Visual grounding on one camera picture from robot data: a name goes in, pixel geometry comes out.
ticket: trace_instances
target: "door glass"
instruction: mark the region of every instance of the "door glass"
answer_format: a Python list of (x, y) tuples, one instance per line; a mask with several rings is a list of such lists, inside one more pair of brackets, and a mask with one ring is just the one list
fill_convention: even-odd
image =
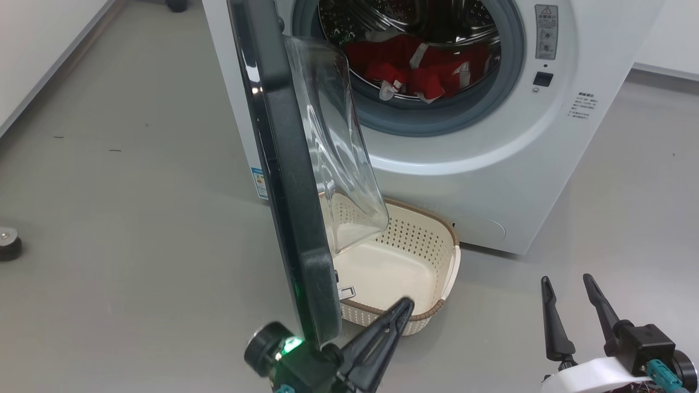
[(350, 69), (326, 41), (285, 37), (330, 251), (383, 232), (388, 211), (354, 112)]

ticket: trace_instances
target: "gray floor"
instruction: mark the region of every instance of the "gray floor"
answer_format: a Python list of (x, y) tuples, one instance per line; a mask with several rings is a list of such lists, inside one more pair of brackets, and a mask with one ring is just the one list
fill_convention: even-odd
[[(697, 108), (696, 85), (632, 75), (529, 254), (465, 252), (381, 391), (537, 392), (556, 368), (543, 275), (579, 362), (603, 355), (586, 272), (699, 359)], [(0, 265), (3, 391), (268, 390), (245, 342), (296, 322), (201, 6), (130, 3), (1, 140), (0, 185), (0, 222), (27, 244)]]

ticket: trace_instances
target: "washing machine door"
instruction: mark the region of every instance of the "washing machine door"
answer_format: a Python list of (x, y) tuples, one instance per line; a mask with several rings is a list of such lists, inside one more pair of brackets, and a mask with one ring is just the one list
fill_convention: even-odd
[(341, 333), (333, 256), (389, 220), (347, 61), (321, 41), (282, 37), (272, 0), (229, 0), (229, 12), (291, 297), (320, 347)]

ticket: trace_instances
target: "laundry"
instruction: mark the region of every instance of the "laundry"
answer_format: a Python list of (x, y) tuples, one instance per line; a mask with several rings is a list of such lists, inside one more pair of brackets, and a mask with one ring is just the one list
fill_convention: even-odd
[(426, 103), (450, 97), (479, 80), (489, 58), (484, 44), (469, 45), (455, 54), (407, 34), (383, 42), (348, 43), (344, 49), (355, 71), (366, 79), (381, 82), (381, 99), (407, 92)]

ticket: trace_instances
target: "red cloth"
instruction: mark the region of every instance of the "red cloth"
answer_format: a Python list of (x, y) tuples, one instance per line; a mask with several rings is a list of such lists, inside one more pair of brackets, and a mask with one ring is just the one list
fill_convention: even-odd
[(455, 55), (446, 50), (428, 47), (417, 68), (410, 60), (423, 43), (420, 38), (402, 34), (384, 42), (359, 41), (348, 43), (345, 54), (349, 65), (369, 80), (397, 80), (406, 85), (410, 94), (421, 92), (425, 99), (451, 96), (461, 89), (459, 68), (468, 62), (470, 80), (483, 76), (488, 48), (482, 44), (469, 45)]

